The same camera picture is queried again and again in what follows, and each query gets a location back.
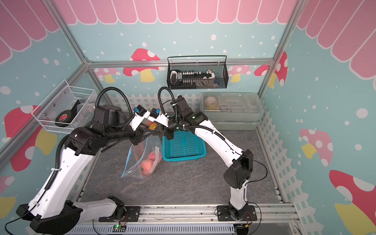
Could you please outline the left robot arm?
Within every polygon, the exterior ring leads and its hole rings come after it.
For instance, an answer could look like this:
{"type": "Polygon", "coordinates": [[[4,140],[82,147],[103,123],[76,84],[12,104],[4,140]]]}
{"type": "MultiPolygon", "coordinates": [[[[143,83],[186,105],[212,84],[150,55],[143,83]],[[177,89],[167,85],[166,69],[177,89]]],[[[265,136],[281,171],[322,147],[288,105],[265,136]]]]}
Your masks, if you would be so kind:
{"type": "Polygon", "coordinates": [[[124,203],[114,196],[83,203],[68,200],[69,192],[81,172],[98,152],[106,151],[123,140],[130,140],[136,145],[144,139],[140,124],[149,116],[149,112],[140,105],[129,107],[130,117],[126,117],[120,107],[100,105],[107,91],[123,94],[115,87],[99,93],[93,119],[60,141],[55,166],[48,180],[28,204],[17,208],[19,219],[30,221],[30,228],[34,232],[64,235],[77,224],[89,220],[107,218],[121,225],[127,219],[124,203]]]}

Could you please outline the pink peach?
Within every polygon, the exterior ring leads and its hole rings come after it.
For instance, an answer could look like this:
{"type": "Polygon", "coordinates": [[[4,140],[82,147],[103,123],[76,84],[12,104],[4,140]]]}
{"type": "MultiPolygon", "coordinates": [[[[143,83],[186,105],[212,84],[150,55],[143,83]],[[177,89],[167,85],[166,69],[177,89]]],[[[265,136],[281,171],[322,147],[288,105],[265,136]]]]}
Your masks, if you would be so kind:
{"type": "Polygon", "coordinates": [[[149,157],[148,157],[150,160],[152,161],[156,161],[159,159],[159,155],[156,153],[156,152],[152,152],[149,154],[149,157]]]}
{"type": "Polygon", "coordinates": [[[142,169],[142,175],[148,176],[152,174],[152,168],[153,168],[154,161],[150,159],[146,159],[141,162],[140,167],[142,169]]]}

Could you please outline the blue stick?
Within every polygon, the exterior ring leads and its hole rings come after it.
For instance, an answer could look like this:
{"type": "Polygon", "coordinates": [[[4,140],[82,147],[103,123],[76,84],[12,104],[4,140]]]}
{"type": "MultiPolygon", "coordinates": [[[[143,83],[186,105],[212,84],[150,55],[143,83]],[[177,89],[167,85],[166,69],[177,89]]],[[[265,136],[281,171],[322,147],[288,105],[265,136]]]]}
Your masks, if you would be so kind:
{"type": "Polygon", "coordinates": [[[162,159],[160,138],[147,137],[138,145],[131,145],[121,178],[147,179],[156,171],[162,159]]]}

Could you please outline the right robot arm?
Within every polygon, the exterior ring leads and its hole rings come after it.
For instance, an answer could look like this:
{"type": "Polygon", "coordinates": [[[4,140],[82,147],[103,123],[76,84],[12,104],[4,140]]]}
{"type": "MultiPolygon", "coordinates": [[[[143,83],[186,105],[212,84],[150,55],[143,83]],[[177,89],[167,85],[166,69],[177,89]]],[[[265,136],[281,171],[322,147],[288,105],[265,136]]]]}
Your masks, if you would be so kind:
{"type": "Polygon", "coordinates": [[[157,113],[163,118],[162,121],[159,121],[163,136],[172,140],[177,131],[191,132],[204,140],[224,161],[228,168],[223,177],[231,187],[229,212],[234,220],[243,219],[249,205],[246,196],[247,186],[252,182],[257,182],[257,180],[250,180],[254,162],[264,167],[266,175],[268,174],[267,167],[254,160],[250,150],[242,150],[225,138],[204,113],[194,112],[184,97],[175,98],[170,88],[161,87],[158,90],[157,98],[160,105],[160,110],[157,113]],[[164,109],[161,99],[161,93],[164,90],[168,91],[171,96],[170,104],[174,111],[173,117],[169,117],[164,109]]]}

